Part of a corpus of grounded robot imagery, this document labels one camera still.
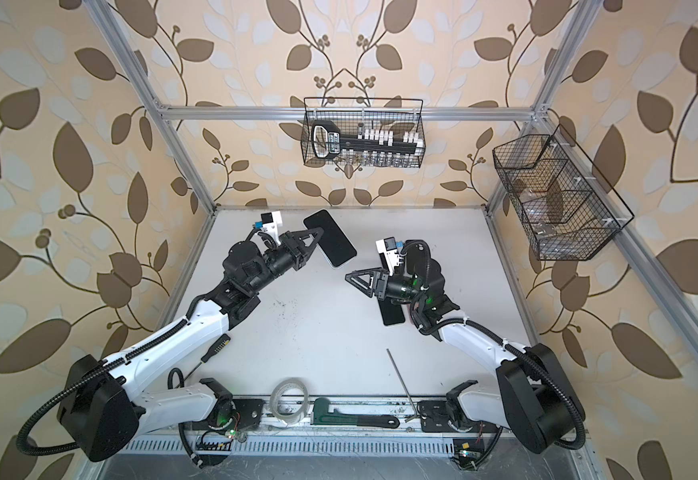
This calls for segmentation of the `black phone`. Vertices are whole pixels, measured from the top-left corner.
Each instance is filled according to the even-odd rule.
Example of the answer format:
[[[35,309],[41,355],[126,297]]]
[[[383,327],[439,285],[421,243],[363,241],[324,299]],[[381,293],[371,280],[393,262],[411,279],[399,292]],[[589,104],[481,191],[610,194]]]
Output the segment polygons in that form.
[[[319,210],[303,220],[307,229],[321,228],[319,246],[330,265],[338,268],[357,256],[357,250],[328,210]]]

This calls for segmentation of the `black phone case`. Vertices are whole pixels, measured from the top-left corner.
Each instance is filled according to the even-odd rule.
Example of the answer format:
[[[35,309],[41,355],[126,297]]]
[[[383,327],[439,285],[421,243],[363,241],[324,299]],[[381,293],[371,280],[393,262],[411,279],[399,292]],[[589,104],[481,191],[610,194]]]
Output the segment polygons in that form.
[[[430,261],[428,244],[423,240],[408,240],[404,244],[405,269],[409,275],[423,276]]]

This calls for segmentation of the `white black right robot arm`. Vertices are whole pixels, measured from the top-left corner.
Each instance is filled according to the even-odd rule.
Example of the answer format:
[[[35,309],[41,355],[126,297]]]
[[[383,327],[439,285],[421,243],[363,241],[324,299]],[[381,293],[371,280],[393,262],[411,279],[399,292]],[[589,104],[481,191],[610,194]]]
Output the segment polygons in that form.
[[[586,444],[585,409],[556,354],[546,345],[524,345],[472,319],[445,292],[440,264],[423,240],[376,243],[382,264],[352,271],[347,283],[369,298],[407,309],[417,331],[452,346],[492,374],[497,389],[466,380],[445,396],[450,428],[467,432],[483,424],[510,430],[529,451],[551,446],[580,450]]]

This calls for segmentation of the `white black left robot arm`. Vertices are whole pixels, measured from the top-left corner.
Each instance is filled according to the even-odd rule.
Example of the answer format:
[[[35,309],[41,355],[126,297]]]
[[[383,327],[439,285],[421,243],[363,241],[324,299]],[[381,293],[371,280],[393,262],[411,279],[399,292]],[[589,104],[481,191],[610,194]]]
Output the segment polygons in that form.
[[[92,462],[105,460],[133,438],[167,426],[207,419],[227,392],[212,379],[158,394],[148,387],[189,354],[216,341],[259,305],[259,293],[310,259],[324,231],[260,235],[235,243],[222,262],[223,276],[196,296],[187,313],[140,342],[102,360],[90,355],[69,370],[64,390],[42,404],[19,429],[17,450],[39,457],[81,450]]]

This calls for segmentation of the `black socket set holder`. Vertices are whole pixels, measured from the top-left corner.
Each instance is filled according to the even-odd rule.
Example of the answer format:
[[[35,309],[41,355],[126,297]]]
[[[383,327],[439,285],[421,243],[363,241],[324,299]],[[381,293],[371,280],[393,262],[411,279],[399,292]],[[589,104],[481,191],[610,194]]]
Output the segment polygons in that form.
[[[364,122],[340,126],[329,119],[306,123],[301,136],[306,160],[359,161],[360,163],[420,162],[426,153],[421,132],[373,128]]]

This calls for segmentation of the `clear tape roll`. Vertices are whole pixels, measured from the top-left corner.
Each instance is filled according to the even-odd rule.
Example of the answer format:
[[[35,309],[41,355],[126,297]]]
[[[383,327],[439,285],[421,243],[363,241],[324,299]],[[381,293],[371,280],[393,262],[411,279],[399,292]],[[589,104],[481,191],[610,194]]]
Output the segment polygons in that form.
[[[310,410],[306,385],[298,378],[281,381],[269,397],[268,408],[271,415],[286,427],[298,424]]]

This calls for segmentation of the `green black pipe wrench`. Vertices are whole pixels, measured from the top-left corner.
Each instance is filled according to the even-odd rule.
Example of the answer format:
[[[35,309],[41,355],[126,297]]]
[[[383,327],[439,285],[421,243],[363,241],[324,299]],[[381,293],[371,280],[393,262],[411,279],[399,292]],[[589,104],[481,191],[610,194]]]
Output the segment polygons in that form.
[[[348,414],[330,409],[330,400],[318,397],[313,402],[311,424],[314,426],[352,426],[397,429],[400,421],[393,415]]]

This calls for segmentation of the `thin metal rod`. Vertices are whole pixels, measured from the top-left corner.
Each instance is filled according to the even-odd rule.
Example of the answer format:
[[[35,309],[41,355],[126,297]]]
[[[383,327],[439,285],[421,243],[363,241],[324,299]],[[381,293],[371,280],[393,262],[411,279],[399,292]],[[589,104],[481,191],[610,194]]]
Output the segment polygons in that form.
[[[399,368],[398,368],[398,366],[397,366],[397,363],[395,362],[395,359],[394,359],[394,357],[393,357],[391,351],[390,351],[389,349],[386,349],[386,353],[387,353],[387,356],[388,356],[388,358],[389,358],[389,360],[390,360],[390,362],[391,362],[391,364],[392,364],[392,367],[393,367],[393,369],[394,369],[394,371],[395,371],[395,373],[396,373],[396,376],[397,376],[397,378],[398,378],[398,380],[399,380],[399,383],[400,383],[400,385],[401,385],[403,391],[405,392],[405,395],[406,395],[407,400],[408,400],[408,404],[409,404],[409,406],[411,407],[411,410],[412,410],[412,413],[411,413],[410,415],[407,415],[407,416],[404,417],[404,421],[405,421],[406,423],[409,423],[409,422],[411,422],[411,421],[413,421],[413,420],[420,419],[420,412],[419,412],[419,410],[418,410],[418,407],[417,407],[417,405],[415,404],[415,402],[413,401],[413,398],[412,398],[412,396],[411,396],[411,394],[410,394],[410,392],[409,392],[409,390],[408,390],[408,388],[407,388],[407,386],[406,386],[406,384],[405,384],[405,381],[404,381],[404,379],[403,379],[403,377],[402,377],[402,375],[401,375],[401,373],[400,373],[400,370],[399,370]]]

